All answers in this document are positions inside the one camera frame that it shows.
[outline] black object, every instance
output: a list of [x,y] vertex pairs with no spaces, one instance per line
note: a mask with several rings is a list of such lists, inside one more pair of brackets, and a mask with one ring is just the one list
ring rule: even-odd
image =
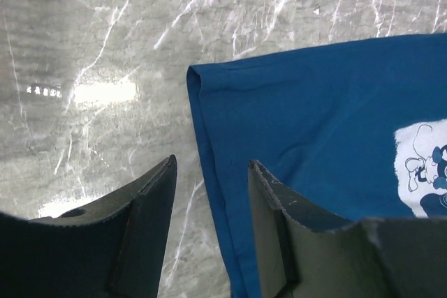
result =
[[351,222],[258,161],[249,194],[262,298],[447,297],[445,218]]
[[0,297],[155,298],[177,179],[174,156],[62,214],[0,214]]

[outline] gray marble surface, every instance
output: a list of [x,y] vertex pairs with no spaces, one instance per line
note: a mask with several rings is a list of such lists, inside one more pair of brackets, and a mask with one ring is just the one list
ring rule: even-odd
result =
[[160,297],[229,297],[189,64],[445,31],[447,0],[0,0],[0,209],[58,216],[176,154]]

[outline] blue t-shirt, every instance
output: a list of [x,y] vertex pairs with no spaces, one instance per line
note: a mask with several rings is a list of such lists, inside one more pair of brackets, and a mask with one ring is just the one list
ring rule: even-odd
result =
[[447,34],[438,34],[189,68],[200,160],[234,298],[261,296],[251,159],[351,220],[447,214],[446,55]]

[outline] gray stone surface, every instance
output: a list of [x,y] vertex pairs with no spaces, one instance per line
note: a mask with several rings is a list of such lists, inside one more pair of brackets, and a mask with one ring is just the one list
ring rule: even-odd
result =
[[0,209],[57,216],[176,154],[160,297],[229,297],[189,64],[445,31],[447,0],[0,0]]

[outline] cartoon print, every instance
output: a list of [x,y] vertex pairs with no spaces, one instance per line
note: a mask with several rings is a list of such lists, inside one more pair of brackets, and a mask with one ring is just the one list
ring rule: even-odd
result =
[[395,139],[401,201],[416,216],[447,215],[447,121],[403,128]]

